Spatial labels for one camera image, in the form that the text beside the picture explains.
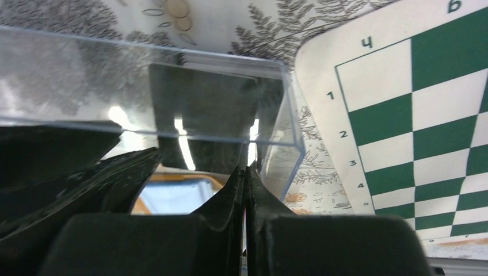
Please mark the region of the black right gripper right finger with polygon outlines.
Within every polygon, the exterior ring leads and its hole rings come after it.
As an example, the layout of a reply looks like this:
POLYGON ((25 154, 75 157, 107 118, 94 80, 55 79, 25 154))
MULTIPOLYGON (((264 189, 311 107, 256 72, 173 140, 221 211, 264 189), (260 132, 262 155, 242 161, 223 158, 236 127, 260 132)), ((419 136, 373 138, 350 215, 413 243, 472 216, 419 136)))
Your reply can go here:
POLYGON ((298 215, 245 171, 250 275, 432 275, 420 242, 402 219, 298 215))

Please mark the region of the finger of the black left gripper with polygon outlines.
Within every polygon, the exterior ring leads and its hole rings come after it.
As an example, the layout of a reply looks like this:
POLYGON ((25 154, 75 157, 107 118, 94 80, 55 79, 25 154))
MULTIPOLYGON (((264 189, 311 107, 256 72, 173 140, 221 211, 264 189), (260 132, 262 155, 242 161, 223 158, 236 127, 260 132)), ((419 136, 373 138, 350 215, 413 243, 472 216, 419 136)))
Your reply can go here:
POLYGON ((1 127, 1 188, 13 189, 96 164, 120 141, 113 121, 83 128, 49 124, 1 127))
POLYGON ((148 148, 48 181, 1 191, 1 275, 32 275, 54 237, 82 213, 130 213, 161 162, 148 148))

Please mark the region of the orange leather card holder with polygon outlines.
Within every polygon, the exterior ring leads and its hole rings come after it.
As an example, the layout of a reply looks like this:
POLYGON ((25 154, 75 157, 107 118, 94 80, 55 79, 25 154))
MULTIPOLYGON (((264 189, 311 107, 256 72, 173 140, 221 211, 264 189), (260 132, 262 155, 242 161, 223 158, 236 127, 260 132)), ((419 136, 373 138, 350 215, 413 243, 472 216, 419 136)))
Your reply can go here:
POLYGON ((131 214, 189 214, 223 186, 223 182, 206 174, 153 174, 136 199, 131 214))

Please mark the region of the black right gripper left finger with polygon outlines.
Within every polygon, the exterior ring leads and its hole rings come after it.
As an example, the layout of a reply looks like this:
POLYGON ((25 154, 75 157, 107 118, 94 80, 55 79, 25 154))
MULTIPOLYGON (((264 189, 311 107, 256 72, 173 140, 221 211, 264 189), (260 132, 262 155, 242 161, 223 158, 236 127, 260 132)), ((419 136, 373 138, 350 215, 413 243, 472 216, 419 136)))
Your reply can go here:
POLYGON ((185 215, 76 215, 39 275, 239 275, 244 182, 236 167, 219 192, 185 215))

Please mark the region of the black credit card stack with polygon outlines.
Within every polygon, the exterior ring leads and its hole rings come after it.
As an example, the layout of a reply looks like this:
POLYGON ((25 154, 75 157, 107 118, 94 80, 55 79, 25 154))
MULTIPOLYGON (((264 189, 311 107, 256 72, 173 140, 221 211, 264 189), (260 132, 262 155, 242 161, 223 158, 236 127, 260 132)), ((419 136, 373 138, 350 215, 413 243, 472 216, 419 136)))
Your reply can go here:
POLYGON ((247 163, 252 126, 271 137, 281 80, 151 64, 148 68, 161 163, 230 174, 247 163))

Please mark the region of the clear acrylic card box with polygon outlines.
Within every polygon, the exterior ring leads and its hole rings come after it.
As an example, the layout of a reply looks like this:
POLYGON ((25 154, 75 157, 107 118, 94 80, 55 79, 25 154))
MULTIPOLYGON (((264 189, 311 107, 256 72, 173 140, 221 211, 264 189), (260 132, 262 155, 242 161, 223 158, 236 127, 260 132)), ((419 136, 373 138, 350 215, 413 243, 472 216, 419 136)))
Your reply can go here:
POLYGON ((280 62, 6 26, 1 123, 120 132, 112 155, 158 147, 167 172, 255 163, 279 199, 304 157, 280 62))

